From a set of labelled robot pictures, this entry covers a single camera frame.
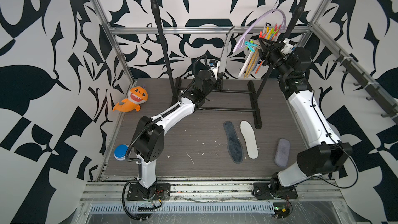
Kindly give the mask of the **dark grey felt insole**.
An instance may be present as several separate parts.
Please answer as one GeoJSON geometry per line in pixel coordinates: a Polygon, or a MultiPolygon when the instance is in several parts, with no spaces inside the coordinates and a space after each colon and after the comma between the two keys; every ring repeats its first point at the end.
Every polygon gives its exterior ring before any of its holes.
{"type": "Polygon", "coordinates": [[[235,29],[235,26],[232,26],[227,33],[224,47],[221,52],[220,63],[219,63],[219,67],[218,67],[218,78],[223,78],[224,74],[225,74],[225,70],[227,67],[228,48],[229,48],[229,43],[230,43],[231,37],[233,35],[234,29],[235,29]]]}
{"type": "Polygon", "coordinates": [[[223,127],[228,140],[227,146],[230,157],[234,163],[240,164],[243,161],[244,154],[235,126],[231,121],[226,121],[223,123],[223,127]]]}

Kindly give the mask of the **lilac round clip hanger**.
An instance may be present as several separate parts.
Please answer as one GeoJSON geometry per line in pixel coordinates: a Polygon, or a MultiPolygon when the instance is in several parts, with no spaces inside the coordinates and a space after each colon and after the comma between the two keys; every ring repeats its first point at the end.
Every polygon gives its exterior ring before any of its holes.
{"type": "Polygon", "coordinates": [[[264,21],[265,18],[269,17],[270,15],[276,14],[277,12],[282,16],[282,21],[278,24],[278,28],[281,28],[281,30],[285,30],[287,28],[287,17],[286,14],[283,10],[281,10],[278,6],[279,3],[282,3],[282,0],[276,0],[275,4],[273,7],[266,11],[264,14],[259,16],[253,24],[251,24],[245,32],[241,35],[239,40],[236,42],[235,47],[232,49],[233,52],[236,52],[240,49],[243,49],[245,47],[244,42],[246,41],[246,36],[249,33],[253,33],[253,29],[256,27],[261,28],[261,31],[264,30],[265,27],[271,27],[271,25],[267,26],[266,22],[264,21]]]}

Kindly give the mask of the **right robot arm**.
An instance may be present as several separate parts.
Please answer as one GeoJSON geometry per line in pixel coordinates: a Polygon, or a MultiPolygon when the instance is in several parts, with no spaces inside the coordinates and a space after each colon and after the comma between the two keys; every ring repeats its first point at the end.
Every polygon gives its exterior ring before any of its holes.
{"type": "Polygon", "coordinates": [[[312,177],[340,170],[351,158],[352,147],[332,130],[305,77],[312,63],[311,52],[302,47],[287,51],[288,40],[278,43],[260,38],[259,43],[261,60],[279,72],[280,89],[308,145],[297,155],[296,163],[273,175],[268,191],[272,196],[280,196],[312,177]]]}

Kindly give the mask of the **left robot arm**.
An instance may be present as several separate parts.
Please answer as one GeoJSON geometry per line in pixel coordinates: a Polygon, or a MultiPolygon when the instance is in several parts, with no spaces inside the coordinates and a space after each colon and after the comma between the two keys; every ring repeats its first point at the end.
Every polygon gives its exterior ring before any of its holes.
{"type": "Polygon", "coordinates": [[[195,60],[194,79],[178,94],[177,102],[164,112],[151,118],[142,117],[128,146],[124,159],[137,162],[138,189],[152,197],[157,185],[156,161],[163,151],[167,132],[185,117],[197,111],[213,90],[221,90],[227,58],[207,61],[204,55],[195,60]]]}

